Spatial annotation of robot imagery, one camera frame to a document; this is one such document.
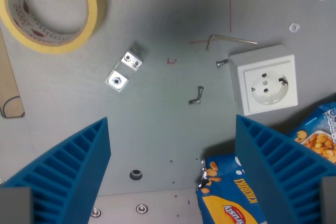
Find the red marker line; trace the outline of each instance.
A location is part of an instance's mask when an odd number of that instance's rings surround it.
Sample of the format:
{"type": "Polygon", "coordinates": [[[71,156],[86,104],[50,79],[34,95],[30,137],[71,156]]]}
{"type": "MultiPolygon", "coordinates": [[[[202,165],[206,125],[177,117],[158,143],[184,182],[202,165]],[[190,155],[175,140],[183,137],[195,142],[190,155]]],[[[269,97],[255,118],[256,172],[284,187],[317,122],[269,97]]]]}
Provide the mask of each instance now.
{"type": "Polygon", "coordinates": [[[229,9],[230,9],[230,33],[232,32],[232,26],[231,26],[231,0],[229,0],[229,9]]]}

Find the screw head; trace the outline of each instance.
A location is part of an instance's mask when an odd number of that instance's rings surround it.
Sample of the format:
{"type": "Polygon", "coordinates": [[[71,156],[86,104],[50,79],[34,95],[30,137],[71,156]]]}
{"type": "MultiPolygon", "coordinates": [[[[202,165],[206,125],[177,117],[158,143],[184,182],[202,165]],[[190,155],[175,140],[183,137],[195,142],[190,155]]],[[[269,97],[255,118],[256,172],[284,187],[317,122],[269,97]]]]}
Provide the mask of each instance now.
{"type": "Polygon", "coordinates": [[[98,208],[93,208],[91,217],[98,218],[99,216],[101,216],[101,211],[98,208]]]}
{"type": "Polygon", "coordinates": [[[145,214],[148,211],[148,207],[145,204],[137,205],[136,210],[140,214],[145,214]]]}

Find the wooden board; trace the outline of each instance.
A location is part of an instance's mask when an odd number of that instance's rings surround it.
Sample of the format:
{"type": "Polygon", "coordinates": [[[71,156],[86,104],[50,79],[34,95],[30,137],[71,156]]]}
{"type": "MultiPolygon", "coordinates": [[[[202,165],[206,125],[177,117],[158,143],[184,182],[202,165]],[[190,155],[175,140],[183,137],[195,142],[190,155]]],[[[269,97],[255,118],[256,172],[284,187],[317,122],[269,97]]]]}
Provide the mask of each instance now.
{"type": "Polygon", "coordinates": [[[22,118],[25,111],[0,30],[0,113],[4,118],[22,118]]]}

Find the allen key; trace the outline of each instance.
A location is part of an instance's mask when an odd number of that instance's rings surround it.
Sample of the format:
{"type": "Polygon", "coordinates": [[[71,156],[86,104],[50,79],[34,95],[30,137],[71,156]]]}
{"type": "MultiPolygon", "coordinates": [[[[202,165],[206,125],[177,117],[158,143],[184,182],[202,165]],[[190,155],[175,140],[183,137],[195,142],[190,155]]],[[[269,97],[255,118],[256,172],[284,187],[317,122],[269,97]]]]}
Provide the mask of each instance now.
{"type": "Polygon", "coordinates": [[[194,100],[190,100],[188,103],[189,105],[191,104],[195,104],[195,103],[201,103],[201,98],[202,98],[202,92],[204,90],[204,88],[202,86],[198,86],[198,97],[194,100]]]}
{"type": "Polygon", "coordinates": [[[209,43],[208,43],[208,46],[206,48],[207,51],[209,51],[212,39],[215,38],[215,37],[218,38],[218,39],[224,39],[224,40],[232,40],[232,41],[245,42],[245,43],[250,43],[250,44],[258,44],[257,42],[250,41],[250,40],[237,39],[237,38],[231,38],[231,37],[226,37],[226,36],[222,36],[222,35],[212,34],[210,36],[209,43]]]}

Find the screw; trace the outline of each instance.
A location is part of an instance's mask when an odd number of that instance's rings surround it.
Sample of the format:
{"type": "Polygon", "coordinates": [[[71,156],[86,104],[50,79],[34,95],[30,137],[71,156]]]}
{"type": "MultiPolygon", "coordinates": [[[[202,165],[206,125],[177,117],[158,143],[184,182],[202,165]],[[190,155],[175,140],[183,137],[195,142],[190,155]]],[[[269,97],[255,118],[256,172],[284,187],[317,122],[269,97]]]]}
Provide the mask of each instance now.
{"type": "Polygon", "coordinates": [[[229,63],[228,59],[216,61],[217,67],[220,68],[222,65],[229,63]]]}
{"type": "Polygon", "coordinates": [[[198,86],[198,97],[194,100],[190,100],[189,104],[201,103],[202,92],[204,88],[202,86],[198,86]]]}
{"type": "Polygon", "coordinates": [[[91,217],[98,218],[99,216],[101,216],[101,211],[98,208],[93,208],[91,217]]]}
{"type": "Polygon", "coordinates": [[[148,207],[145,204],[137,205],[136,210],[140,214],[145,214],[148,211],[148,207]]]}

